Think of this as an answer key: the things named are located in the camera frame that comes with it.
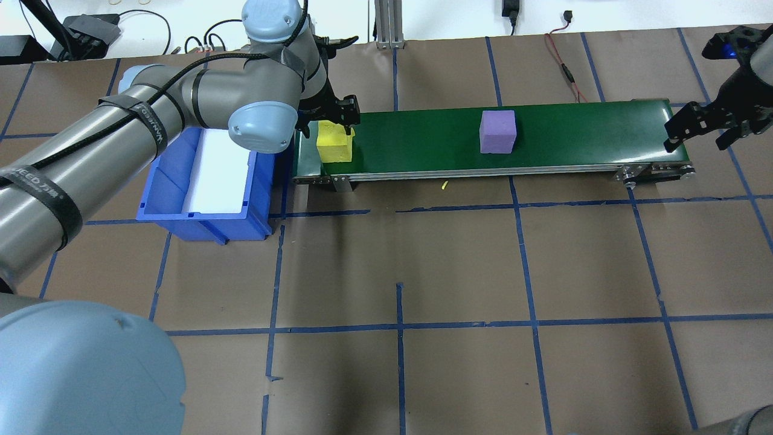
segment red wire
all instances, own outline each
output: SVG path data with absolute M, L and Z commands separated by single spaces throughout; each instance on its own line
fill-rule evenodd
M 564 60 L 561 59 L 561 55 L 558 53 L 558 48 L 556 47 L 556 43 L 553 41 L 553 37 L 551 36 L 551 33 L 558 32 L 560 30 L 565 30 L 567 27 L 569 27 L 569 23 L 567 23 L 564 27 L 559 27 L 558 29 L 550 30 L 549 33 L 545 33 L 545 36 L 547 37 L 547 40 L 550 41 L 550 45 L 553 47 L 553 51 L 556 52 L 556 58 L 558 59 L 559 64 L 563 64 Z M 574 86 L 574 90 L 577 91 L 577 102 L 580 102 L 580 97 L 582 97 L 583 100 L 587 103 L 587 98 L 583 93 L 580 91 L 580 88 L 577 86 L 577 83 L 572 83 Z

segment white foam insert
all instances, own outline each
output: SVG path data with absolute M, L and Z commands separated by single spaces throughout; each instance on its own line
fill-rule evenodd
M 228 130 L 201 133 L 183 213 L 240 213 L 250 151 L 233 143 Z

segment blue plastic bin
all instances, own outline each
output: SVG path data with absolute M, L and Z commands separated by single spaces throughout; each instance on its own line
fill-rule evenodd
M 137 220 L 154 222 L 187 241 L 215 241 L 225 245 L 229 240 L 264 240 L 272 232 L 268 206 L 274 154 L 250 153 L 240 213 L 182 212 L 201 132 L 201 128 L 186 129 L 151 164 Z

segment brown paper floor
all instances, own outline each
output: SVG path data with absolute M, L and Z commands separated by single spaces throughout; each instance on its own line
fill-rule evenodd
M 589 100 L 678 108 L 737 67 L 700 57 L 727 29 L 555 38 Z M 126 68 L 191 59 L 0 67 L 0 164 Z M 540 36 L 357 45 L 331 81 L 364 111 L 574 100 Z M 697 177 L 632 194 L 608 174 L 285 190 L 280 165 L 275 233 L 226 246 L 132 223 L 141 176 L 20 293 L 169 331 L 185 434 L 676 433 L 773 402 L 773 133 L 715 138 L 687 144 Z

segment foam cube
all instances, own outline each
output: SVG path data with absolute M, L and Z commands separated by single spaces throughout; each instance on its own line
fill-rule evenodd
M 515 111 L 483 111 L 480 128 L 481 154 L 510 154 L 517 135 Z
M 352 161 L 352 134 L 347 135 L 343 125 L 330 121 L 320 121 L 318 124 L 317 150 L 323 163 L 343 163 Z

